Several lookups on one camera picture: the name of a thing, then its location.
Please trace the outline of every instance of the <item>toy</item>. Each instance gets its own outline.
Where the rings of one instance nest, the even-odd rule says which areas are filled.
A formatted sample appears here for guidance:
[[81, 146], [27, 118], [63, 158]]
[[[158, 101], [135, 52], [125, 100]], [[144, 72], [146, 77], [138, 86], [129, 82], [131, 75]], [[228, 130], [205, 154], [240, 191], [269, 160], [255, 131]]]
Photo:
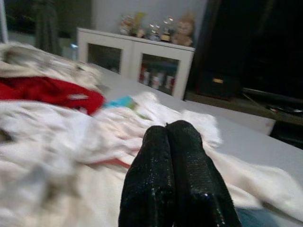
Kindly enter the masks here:
[[160, 41], [159, 29], [160, 26], [157, 23], [150, 24], [151, 32], [149, 39], [152, 41]]
[[163, 33], [161, 35], [161, 41], [170, 42], [174, 18], [167, 17], [163, 22], [164, 22], [164, 28], [163, 28]]
[[130, 15], [122, 16], [120, 25], [120, 33], [123, 35], [130, 35], [134, 26], [134, 18]]
[[134, 25], [132, 29], [132, 35], [136, 36], [139, 33], [139, 30], [141, 30], [141, 23], [143, 18], [145, 17], [145, 13], [143, 12], [137, 12], [134, 16]]
[[145, 38], [145, 30], [143, 28], [140, 28], [137, 32], [138, 38]]
[[177, 32], [172, 37], [172, 43], [191, 46], [193, 40], [191, 35], [195, 28], [195, 20], [193, 13], [186, 13], [178, 22]]

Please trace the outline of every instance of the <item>teddy bear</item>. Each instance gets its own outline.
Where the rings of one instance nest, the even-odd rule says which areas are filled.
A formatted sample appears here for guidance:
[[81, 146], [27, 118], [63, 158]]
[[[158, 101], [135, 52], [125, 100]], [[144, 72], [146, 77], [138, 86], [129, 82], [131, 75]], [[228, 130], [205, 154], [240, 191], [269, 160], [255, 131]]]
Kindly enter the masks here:
[[191, 38], [195, 28], [195, 19], [193, 13], [186, 13], [178, 22], [177, 32], [172, 37], [172, 43], [191, 46], [193, 40]]

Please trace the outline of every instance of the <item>red cloth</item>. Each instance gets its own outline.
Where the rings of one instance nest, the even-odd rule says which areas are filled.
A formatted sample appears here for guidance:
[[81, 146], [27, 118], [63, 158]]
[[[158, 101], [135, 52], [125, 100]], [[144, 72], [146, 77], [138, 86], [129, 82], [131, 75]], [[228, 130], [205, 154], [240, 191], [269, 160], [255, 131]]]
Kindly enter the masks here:
[[86, 109], [89, 115], [105, 101], [96, 91], [49, 77], [0, 78], [0, 100], [8, 99], [35, 100]]

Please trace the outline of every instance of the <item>dark curtain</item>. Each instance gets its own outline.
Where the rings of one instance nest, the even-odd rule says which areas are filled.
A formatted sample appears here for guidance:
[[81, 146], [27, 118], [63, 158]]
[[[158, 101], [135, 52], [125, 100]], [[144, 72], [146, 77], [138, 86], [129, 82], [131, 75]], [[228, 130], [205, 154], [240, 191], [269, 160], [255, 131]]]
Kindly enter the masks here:
[[36, 47], [60, 55], [54, 0], [36, 0]]

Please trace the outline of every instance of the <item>cabinet glass door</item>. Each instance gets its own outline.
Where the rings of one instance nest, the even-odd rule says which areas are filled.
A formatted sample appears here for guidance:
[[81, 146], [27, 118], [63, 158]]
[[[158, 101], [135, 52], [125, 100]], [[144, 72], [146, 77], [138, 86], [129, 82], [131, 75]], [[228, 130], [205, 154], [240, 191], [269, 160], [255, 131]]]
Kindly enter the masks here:
[[130, 77], [129, 68], [133, 42], [108, 33], [78, 29], [79, 61], [93, 63], [108, 70]]
[[194, 49], [181, 48], [173, 44], [135, 42], [131, 78], [183, 99]]
[[120, 74], [121, 53], [122, 50], [118, 48], [89, 44], [88, 63]]
[[150, 54], [142, 54], [138, 81], [154, 89], [172, 95], [179, 60]]

